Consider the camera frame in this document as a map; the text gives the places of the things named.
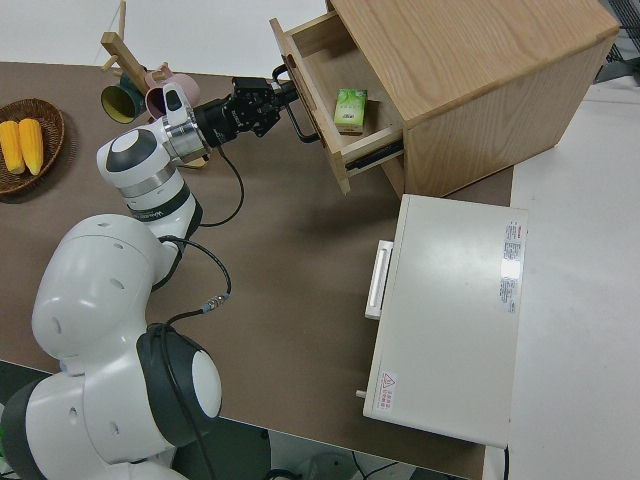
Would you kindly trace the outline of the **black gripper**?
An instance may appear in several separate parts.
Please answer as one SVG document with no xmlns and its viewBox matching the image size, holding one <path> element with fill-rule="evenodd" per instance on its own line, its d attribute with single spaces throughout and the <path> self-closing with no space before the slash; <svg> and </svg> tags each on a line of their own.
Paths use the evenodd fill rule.
<svg viewBox="0 0 640 480">
<path fill-rule="evenodd" d="M 271 84 L 259 77 L 233 77 L 233 92 L 222 99 L 214 99 L 194 109 L 196 124 L 209 146 L 219 146 L 237 137 L 240 132 L 252 131 L 263 137 L 280 120 L 284 105 L 279 100 L 297 100 L 293 81 Z"/>
</svg>

